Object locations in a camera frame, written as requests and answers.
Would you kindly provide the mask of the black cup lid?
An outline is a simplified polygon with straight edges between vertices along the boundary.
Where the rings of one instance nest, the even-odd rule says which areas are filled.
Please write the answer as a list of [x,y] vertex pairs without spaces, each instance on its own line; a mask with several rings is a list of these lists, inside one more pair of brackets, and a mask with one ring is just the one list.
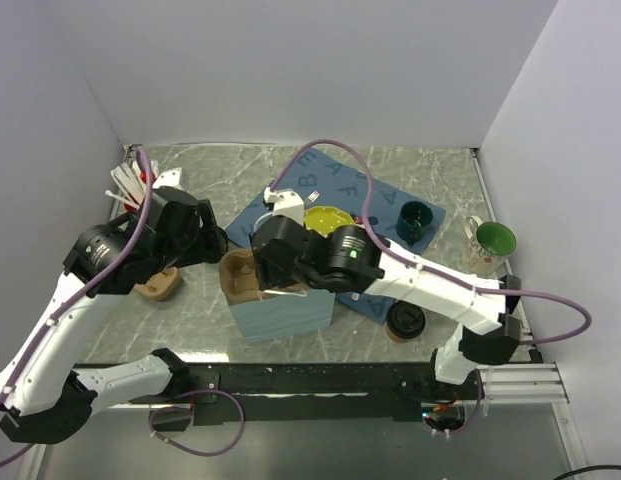
[[386,314],[386,323],[389,323],[396,330],[407,332],[417,327],[426,327],[426,317],[424,311],[413,304],[396,301]]

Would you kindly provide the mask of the brown paper cup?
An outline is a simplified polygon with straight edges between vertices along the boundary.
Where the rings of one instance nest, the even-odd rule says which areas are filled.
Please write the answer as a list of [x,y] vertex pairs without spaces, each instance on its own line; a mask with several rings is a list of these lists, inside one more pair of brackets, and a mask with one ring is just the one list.
[[408,330],[407,332],[402,330],[396,330],[389,323],[385,324],[387,336],[395,343],[406,343],[418,338],[424,331],[424,327],[417,327],[416,329]]

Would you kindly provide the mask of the blue white paper bag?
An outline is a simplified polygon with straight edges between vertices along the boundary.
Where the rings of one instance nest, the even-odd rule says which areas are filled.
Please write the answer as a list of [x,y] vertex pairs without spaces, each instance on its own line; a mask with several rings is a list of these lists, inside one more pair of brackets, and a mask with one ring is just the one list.
[[[249,235],[258,213],[242,212],[226,229],[237,248],[250,249]],[[253,344],[328,327],[335,295],[309,290],[305,297],[283,296],[229,306],[231,316],[246,342]]]

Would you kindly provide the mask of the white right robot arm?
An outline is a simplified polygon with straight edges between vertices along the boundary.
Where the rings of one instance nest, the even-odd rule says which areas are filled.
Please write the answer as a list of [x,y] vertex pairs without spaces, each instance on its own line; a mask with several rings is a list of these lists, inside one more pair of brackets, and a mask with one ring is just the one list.
[[438,398],[453,396],[478,366],[508,363],[519,345],[522,324],[512,314],[517,301],[498,281],[440,266],[360,225],[323,236],[276,215],[252,234],[250,244],[263,290],[302,284],[335,294],[383,296],[455,321],[427,375],[428,389]]

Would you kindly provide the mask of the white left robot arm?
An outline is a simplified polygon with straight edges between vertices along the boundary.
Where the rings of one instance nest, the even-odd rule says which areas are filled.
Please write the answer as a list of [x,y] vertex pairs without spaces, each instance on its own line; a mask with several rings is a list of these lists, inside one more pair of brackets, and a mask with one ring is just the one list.
[[0,429],[14,443],[57,444],[94,415],[141,397],[180,400],[189,367],[168,348],[105,369],[75,364],[136,285],[170,268],[215,264],[228,247],[209,200],[158,187],[139,210],[86,229],[63,262],[50,303],[0,372]]

